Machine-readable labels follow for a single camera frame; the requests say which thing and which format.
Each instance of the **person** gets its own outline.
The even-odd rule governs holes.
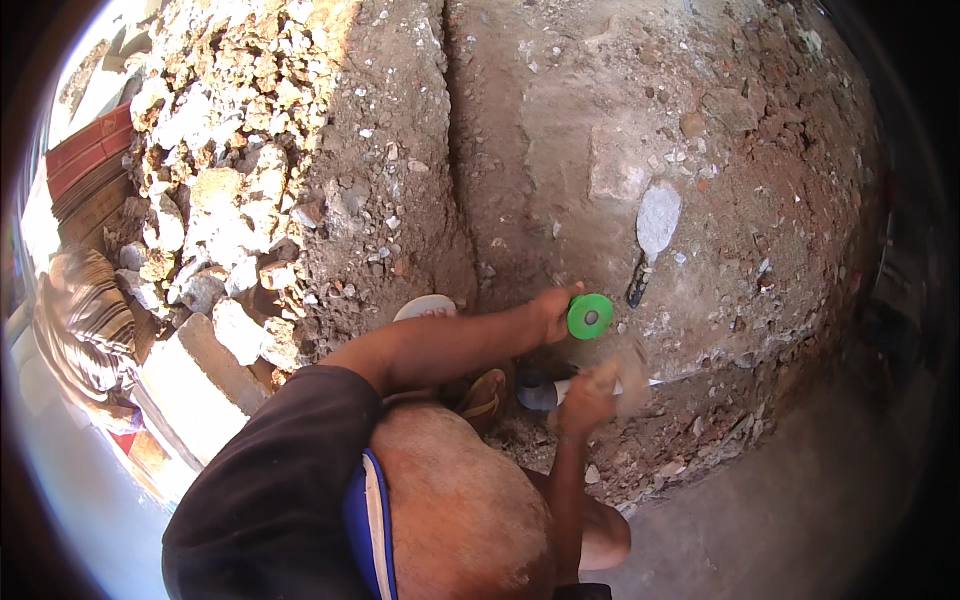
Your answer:
[[[477,433],[505,397],[501,370],[472,386],[466,420],[410,394],[559,342],[583,289],[483,316],[426,311],[298,370],[174,512],[162,558],[171,597],[610,598],[579,571],[630,551],[627,522],[584,491],[615,372],[574,378],[549,475]]]

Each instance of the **tape roll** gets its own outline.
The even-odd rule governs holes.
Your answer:
[[[584,294],[570,301],[566,327],[578,340],[592,340],[613,322],[613,302],[603,294]]]

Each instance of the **concrete block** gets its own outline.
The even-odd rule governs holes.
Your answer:
[[[270,397],[195,313],[143,366],[144,387],[189,450],[206,465]]]

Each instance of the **striped cloth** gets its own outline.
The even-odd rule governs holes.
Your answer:
[[[113,267],[90,247],[68,246],[50,262],[50,281],[69,294],[66,330],[108,354],[133,357],[133,313],[113,281]]]
[[[41,274],[36,345],[67,397],[116,435],[140,431],[140,409],[123,398],[133,369],[133,315],[98,252],[71,246]]]

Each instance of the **black shirt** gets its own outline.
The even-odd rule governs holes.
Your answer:
[[[341,503],[381,410],[379,394],[353,371],[294,373],[210,461],[170,519],[162,563],[171,598],[372,598]],[[596,584],[555,594],[610,597]]]

